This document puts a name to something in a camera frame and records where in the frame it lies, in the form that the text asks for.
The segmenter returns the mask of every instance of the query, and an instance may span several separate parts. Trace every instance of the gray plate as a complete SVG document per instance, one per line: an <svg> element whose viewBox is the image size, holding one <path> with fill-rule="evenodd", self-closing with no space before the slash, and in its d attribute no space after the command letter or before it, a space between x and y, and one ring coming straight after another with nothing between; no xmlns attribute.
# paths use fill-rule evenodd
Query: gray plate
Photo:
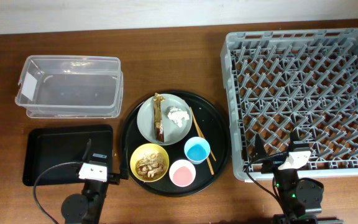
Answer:
<svg viewBox="0 0 358 224"><path fill-rule="evenodd" d="M161 94L165 100L161 103L162 112L162 125L164 130L164 142L156 140L155 129L154 129L154 108L153 108L153 97L147 99L140 107L137 114L137 127L140 133L149 142L159 144L161 146L167 146L175 144L182 140L191 128L193 118L191 117L190 107L181 98L171 94ZM179 128L172 120L167 116L168 109L172 106L187 111L190 119L185 121L182 120L183 126Z"/></svg>

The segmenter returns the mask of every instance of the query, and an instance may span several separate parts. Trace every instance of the round black tray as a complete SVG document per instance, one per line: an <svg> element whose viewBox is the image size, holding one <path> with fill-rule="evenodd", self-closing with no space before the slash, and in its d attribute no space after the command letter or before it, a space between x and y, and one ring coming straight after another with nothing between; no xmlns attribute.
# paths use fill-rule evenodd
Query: round black tray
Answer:
<svg viewBox="0 0 358 224"><path fill-rule="evenodd" d="M195 165L196 179L187 187L177 187L171 182L168 173L156 182L145 183L137 179L130 169L128 172L140 186L149 192L166 197L183 197L205 189L219 177L226 166L231 149L229 129L219 111L206 99L187 91L168 91L164 93L179 96L193 109L198 126L203 132L206 140L209 142L211 150L215 155L216 162L213 160L212 156L209 157L215 175L211 175L206 160L201 164ZM137 105L129 114L126 122L124 123L124 129L122 130L120 142L121 151L123 153L126 151L126 160L128 164L135 149L140 145L148 143L148 141L143 138L139 132L136 123L137 113L142 103ZM189 138L195 136L197 136L197 131L193 123L185 138L170 146L163 146L169 155L170 165L179 159L186 159L183 147Z"/></svg>

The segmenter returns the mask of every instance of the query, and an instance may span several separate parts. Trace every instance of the wooden chopsticks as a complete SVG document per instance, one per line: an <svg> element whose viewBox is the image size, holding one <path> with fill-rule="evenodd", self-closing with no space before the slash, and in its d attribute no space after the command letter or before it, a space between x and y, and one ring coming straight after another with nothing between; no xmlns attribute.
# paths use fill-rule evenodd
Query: wooden chopsticks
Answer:
<svg viewBox="0 0 358 224"><path fill-rule="evenodd" d="M196 118L194 117L193 110L192 110L191 108L190 108L190 111L191 111L191 116L193 117L194 125L196 126L196 130L197 130L198 136L201 137L201 138L203 138L203 139L205 139L204 134L201 132L200 127L199 127L198 124L197 124ZM213 154L212 151L211 151L211 155L212 155L212 158L214 159L214 161L216 162L215 155ZM211 165L211 161L209 160L209 157L206 158L206 161L207 161L207 163L208 163L209 170L211 171L211 174L214 175L214 170L212 169L212 165Z"/></svg>

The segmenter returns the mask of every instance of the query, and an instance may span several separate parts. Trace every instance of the gray dish rack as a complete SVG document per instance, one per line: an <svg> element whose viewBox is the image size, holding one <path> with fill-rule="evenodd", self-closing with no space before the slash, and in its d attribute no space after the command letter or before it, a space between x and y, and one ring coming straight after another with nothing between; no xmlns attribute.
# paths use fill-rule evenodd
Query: gray dish rack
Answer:
<svg viewBox="0 0 358 224"><path fill-rule="evenodd" d="M257 133L273 154L291 131L312 150L300 177L358 176L358 29L233 32L221 64L237 179L250 182Z"/></svg>

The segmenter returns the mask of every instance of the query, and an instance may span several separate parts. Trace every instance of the yellow plate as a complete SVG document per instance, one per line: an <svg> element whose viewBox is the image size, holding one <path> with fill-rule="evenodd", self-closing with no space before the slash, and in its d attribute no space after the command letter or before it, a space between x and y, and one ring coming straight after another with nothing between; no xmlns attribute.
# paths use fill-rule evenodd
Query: yellow plate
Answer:
<svg viewBox="0 0 358 224"><path fill-rule="evenodd" d="M137 172L136 172L136 162L141 160L145 155L148 155L151 153L161 153L161 155L164 157L165 165L167 166L164 173L159 178L157 178L155 180L147 180L147 179L143 178L142 176L140 176L139 174L137 174ZM169 168L169 157L168 157L168 153L166 152L166 150L163 147L161 147L157 144L147 143L147 144L143 144L143 145L139 146L134 151L134 153L132 153L131 161L129 162L129 164L131 166L131 171L135 175L136 178L138 178L139 180L144 181L144 182L155 182L155 181L158 181L159 179L161 179L167 173L168 168Z"/></svg>

